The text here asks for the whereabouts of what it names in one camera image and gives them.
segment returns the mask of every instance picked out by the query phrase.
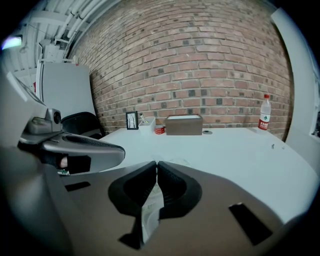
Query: small white cup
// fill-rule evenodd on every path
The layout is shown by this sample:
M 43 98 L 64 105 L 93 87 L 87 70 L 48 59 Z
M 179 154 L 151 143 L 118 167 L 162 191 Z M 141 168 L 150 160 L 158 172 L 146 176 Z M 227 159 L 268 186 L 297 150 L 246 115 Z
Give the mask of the small white cup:
M 156 118 L 154 116 L 149 116 L 144 118 L 147 122 L 139 123 L 139 131 L 142 135 L 150 136 L 155 132 Z

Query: white wall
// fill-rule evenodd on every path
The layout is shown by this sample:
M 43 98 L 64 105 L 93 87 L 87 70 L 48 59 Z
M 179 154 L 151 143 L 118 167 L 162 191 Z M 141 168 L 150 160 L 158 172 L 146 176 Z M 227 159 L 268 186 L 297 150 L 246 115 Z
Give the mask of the white wall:
M 316 84 L 318 67 L 313 65 L 311 50 L 290 16 L 280 8 L 271 18 L 287 48 L 294 80 L 293 116 L 286 143 L 320 176 L 320 139 L 311 135 L 315 128 L 319 103 Z

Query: black cushion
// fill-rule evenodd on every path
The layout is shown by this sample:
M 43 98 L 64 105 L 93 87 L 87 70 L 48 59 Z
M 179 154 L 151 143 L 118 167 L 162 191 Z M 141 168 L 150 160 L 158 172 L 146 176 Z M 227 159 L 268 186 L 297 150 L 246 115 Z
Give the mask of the black cushion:
M 71 134 L 81 135 L 86 132 L 99 129 L 102 135 L 100 138 L 106 135 L 98 118 L 89 112 L 80 112 L 68 115 L 61 120 L 61 124 L 63 125 L 63 130 Z

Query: photo frame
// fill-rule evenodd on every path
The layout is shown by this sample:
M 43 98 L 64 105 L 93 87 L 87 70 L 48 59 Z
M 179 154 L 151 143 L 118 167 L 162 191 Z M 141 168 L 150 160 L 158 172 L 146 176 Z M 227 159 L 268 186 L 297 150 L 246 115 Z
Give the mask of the photo frame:
M 126 112 L 125 113 L 126 129 L 127 130 L 138 130 L 138 112 Z

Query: ceiling pipe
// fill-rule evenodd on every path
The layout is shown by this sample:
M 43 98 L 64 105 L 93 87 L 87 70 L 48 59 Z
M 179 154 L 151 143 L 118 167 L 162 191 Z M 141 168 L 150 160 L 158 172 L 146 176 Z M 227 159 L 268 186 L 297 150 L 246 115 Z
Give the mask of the ceiling pipe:
M 74 36 L 78 31 L 79 29 L 81 28 L 81 26 L 83 25 L 83 23 L 85 23 L 87 21 L 87 19 L 92 15 L 94 14 L 104 3 L 106 3 L 107 1 L 109 0 L 102 0 L 101 2 L 99 2 L 90 12 L 88 12 L 88 14 L 85 16 L 84 19 L 81 20 L 81 23 L 77 25 L 77 28 L 74 30 L 74 33 L 70 35 L 71 36 Z
M 58 34 L 55 36 L 56 39 L 60 39 L 64 35 L 64 33 L 65 33 L 70 21 L 77 14 L 78 10 L 84 4 L 85 1 L 86 0 L 78 0 L 76 2 L 74 7 L 72 8 L 72 10 L 70 11 L 70 14 L 68 15 L 68 17 L 66 18 L 65 22 L 63 23 L 62 27 L 59 29 Z
M 77 32 L 77 28 L 80 28 L 84 21 L 88 19 L 92 10 L 96 10 L 97 7 L 101 6 L 101 2 L 105 2 L 105 0 L 92 0 L 86 8 L 80 13 L 78 19 L 73 24 L 72 28 L 69 30 L 67 35 L 68 38 L 71 38 L 75 32 Z

